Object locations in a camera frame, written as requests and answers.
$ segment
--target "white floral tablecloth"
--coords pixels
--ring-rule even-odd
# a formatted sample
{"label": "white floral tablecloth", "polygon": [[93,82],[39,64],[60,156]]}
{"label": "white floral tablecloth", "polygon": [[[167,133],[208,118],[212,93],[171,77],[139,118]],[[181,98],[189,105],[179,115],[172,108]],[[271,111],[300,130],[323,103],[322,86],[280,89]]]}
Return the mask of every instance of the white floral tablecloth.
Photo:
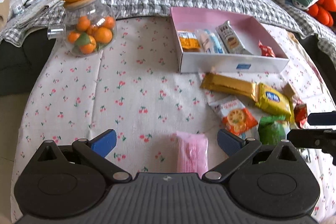
{"label": "white floral tablecloth", "polygon": [[[112,46],[95,55],[76,58],[57,41],[28,99],[18,136],[12,175],[11,213],[21,216],[13,195],[14,184],[45,139],[59,145],[77,138],[92,139],[108,128],[118,134],[117,146],[106,157],[132,175],[137,172],[174,172],[176,131],[205,133],[209,138],[209,168],[226,155],[216,143],[220,119],[208,102],[225,97],[199,88],[202,75],[179,74],[168,18],[133,18],[117,22]],[[281,75],[228,73],[280,89],[290,81],[307,103],[309,112],[335,110],[314,65],[298,52],[285,30],[264,25],[287,53],[290,62]],[[263,113],[241,100],[259,119]],[[336,211],[336,168],[330,155],[310,150],[312,172],[321,195],[313,216],[323,219]]]}

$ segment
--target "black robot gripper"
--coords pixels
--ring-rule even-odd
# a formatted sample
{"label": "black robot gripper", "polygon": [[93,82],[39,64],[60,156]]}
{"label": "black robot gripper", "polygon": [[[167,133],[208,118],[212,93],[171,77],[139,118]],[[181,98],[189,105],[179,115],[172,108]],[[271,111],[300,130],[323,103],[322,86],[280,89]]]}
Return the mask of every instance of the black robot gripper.
{"label": "black robot gripper", "polygon": [[276,224],[316,223],[310,216],[320,187],[288,140],[263,146],[239,141],[227,160],[205,173],[138,173],[104,157],[115,131],[69,146],[44,141],[18,178],[18,224]]}

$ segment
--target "red candy wrapper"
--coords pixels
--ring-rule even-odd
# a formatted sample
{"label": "red candy wrapper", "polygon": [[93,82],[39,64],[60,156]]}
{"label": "red candy wrapper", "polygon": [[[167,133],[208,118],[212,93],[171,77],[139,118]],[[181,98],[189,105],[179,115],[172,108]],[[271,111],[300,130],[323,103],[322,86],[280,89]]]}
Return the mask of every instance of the red candy wrapper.
{"label": "red candy wrapper", "polygon": [[272,48],[269,47],[269,46],[264,46],[260,40],[259,40],[258,46],[261,49],[261,55],[262,56],[275,57],[275,54],[274,54]]}
{"label": "red candy wrapper", "polygon": [[298,127],[303,128],[303,125],[307,122],[308,111],[307,105],[301,100],[298,100],[294,108],[294,117]]}

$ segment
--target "pink box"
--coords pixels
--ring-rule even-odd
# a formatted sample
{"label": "pink box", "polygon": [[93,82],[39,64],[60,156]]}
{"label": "pink box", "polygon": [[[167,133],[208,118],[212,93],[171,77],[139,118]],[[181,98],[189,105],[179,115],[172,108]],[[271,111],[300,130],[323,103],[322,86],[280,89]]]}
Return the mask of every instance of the pink box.
{"label": "pink box", "polygon": [[[173,29],[175,29],[177,61],[181,73],[211,71],[280,73],[289,62],[278,43],[254,17],[220,10],[189,7],[172,7],[171,17]],[[177,31],[215,30],[227,20],[230,21],[231,27],[236,31],[246,49],[252,54],[259,55],[183,52]],[[272,47],[277,57],[261,56],[261,51],[258,48],[259,40],[263,45]]]}

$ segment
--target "red plush toy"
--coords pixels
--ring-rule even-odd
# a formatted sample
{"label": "red plush toy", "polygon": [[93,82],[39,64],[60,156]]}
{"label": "red plush toy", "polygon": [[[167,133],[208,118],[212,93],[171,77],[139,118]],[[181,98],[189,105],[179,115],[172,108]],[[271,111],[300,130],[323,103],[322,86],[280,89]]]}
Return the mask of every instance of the red plush toy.
{"label": "red plush toy", "polygon": [[332,27],[334,20],[329,12],[336,12],[336,0],[319,0],[307,10],[320,23]]}

